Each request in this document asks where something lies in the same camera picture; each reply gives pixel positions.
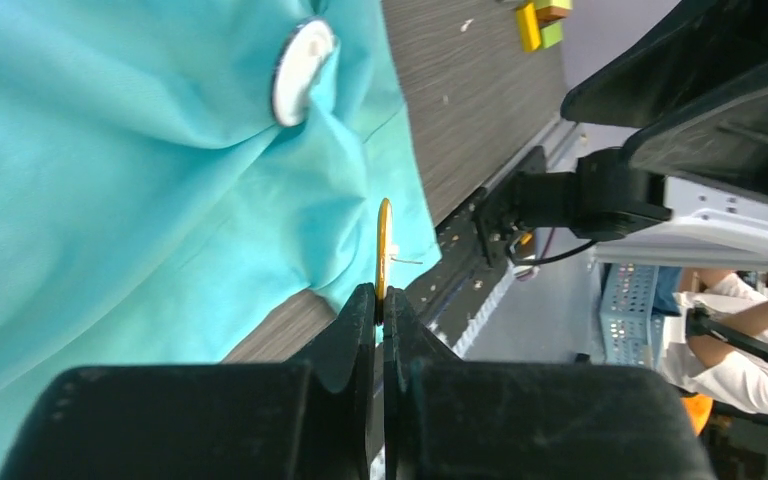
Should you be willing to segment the teal t-shirt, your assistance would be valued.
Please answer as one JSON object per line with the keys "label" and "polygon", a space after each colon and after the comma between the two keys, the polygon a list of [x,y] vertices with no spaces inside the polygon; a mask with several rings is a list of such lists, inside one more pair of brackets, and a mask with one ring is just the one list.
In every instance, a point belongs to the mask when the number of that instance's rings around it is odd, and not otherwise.
{"label": "teal t-shirt", "polygon": [[[271,90],[297,25],[337,48],[305,120]],[[0,467],[84,365],[216,363],[292,295],[440,259],[378,1],[0,1]]]}

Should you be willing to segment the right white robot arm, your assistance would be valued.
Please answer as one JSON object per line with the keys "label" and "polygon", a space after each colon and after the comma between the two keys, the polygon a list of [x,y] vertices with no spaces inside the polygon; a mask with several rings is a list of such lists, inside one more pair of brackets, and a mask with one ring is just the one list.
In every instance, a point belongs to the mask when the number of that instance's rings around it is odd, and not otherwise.
{"label": "right white robot arm", "polygon": [[490,264],[517,263],[515,244],[539,227],[592,247],[662,226],[768,259],[768,214],[681,214],[667,197],[673,178],[768,205],[768,1],[678,3],[560,113],[631,135],[571,172],[514,171],[485,192],[474,222]]}

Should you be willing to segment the gold round brooch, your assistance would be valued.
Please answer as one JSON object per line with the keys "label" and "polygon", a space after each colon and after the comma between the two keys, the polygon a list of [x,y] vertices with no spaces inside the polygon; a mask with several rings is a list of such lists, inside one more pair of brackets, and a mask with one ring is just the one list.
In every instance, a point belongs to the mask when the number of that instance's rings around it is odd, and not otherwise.
{"label": "gold round brooch", "polygon": [[378,210],[376,234],[376,274],[374,281],[376,305],[381,306],[386,298],[390,284],[390,272],[393,262],[421,265],[419,260],[401,259],[399,248],[393,242],[393,209],[391,201],[384,198]]}

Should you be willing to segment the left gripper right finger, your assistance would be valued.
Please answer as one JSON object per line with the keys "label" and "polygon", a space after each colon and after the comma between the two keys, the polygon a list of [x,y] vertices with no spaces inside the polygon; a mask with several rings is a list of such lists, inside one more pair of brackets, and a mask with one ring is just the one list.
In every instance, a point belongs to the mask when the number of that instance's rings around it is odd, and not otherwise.
{"label": "left gripper right finger", "polygon": [[466,361],[382,303],[389,479],[711,479],[676,391],[636,367]]}

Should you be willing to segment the silver round brooch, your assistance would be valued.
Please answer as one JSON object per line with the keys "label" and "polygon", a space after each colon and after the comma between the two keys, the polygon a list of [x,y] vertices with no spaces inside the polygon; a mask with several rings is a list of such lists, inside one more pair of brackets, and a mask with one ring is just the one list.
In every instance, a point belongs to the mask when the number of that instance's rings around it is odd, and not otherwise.
{"label": "silver round brooch", "polygon": [[321,17],[305,19],[289,35],[274,69],[271,90],[272,113],[280,126],[295,127],[305,120],[309,91],[336,48],[333,29]]}

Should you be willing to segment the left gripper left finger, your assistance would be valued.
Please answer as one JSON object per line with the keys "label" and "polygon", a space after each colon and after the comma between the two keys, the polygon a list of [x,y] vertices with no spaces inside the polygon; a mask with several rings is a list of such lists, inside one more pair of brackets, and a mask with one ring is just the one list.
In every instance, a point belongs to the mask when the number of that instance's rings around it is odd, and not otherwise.
{"label": "left gripper left finger", "polygon": [[272,363],[95,366],[40,395],[3,479],[366,479],[375,292]]}

